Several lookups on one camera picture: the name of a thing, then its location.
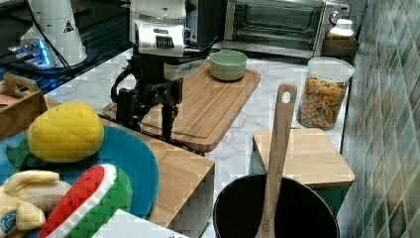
pasta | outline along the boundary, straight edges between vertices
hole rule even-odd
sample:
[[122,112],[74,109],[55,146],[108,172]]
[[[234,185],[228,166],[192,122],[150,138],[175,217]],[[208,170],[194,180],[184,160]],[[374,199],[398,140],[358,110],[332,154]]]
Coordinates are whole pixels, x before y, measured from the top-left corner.
[[346,82],[329,82],[310,76],[299,105],[297,120],[305,127],[332,129],[346,94]]

glass jar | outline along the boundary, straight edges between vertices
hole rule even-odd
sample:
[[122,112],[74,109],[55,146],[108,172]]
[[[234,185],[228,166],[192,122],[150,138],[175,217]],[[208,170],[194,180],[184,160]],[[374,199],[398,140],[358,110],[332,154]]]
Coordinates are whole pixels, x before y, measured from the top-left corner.
[[311,59],[308,68],[296,119],[307,128],[330,130],[336,124],[355,69],[349,63],[334,58]]
[[339,19],[337,25],[327,33],[327,37],[333,40],[350,40],[355,35],[352,26],[352,21]]

white bottle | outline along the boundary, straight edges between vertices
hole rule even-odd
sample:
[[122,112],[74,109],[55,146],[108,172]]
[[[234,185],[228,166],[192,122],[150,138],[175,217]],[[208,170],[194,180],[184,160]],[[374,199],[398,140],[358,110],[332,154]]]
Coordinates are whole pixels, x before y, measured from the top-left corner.
[[352,30],[353,22],[347,19],[339,19],[336,26],[331,29],[327,37],[334,40],[352,39],[355,32]]

marble countertop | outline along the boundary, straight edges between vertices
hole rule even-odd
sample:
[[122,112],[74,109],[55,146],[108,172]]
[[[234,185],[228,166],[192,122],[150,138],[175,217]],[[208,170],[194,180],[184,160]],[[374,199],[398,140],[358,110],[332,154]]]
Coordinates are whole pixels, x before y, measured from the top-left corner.
[[[96,112],[111,103],[110,91],[118,74],[127,65],[131,50],[109,59],[87,73],[51,91],[48,97],[59,102],[82,100],[89,103]],[[305,65],[286,63],[275,59],[249,59],[247,68],[261,74],[261,83],[244,106],[220,144],[206,158],[216,162],[215,198],[230,181],[249,173],[253,150],[253,134],[271,129],[275,96],[279,85],[291,82],[297,86],[298,98],[295,105],[292,127],[303,128],[296,121],[297,107],[303,90],[308,68]],[[122,87],[134,87],[135,79],[129,75]],[[341,146],[345,107],[341,108],[335,128],[326,132],[338,150]],[[202,237],[214,237],[210,225]]]

black pot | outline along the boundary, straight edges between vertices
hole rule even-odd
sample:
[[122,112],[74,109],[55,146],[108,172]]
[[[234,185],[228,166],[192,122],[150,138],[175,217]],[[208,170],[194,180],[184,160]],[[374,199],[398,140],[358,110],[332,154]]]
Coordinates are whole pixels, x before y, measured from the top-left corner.
[[[238,178],[217,197],[213,223],[219,238],[255,238],[263,215],[265,175]],[[336,218],[309,187],[283,178],[275,212],[275,236],[338,238]]]

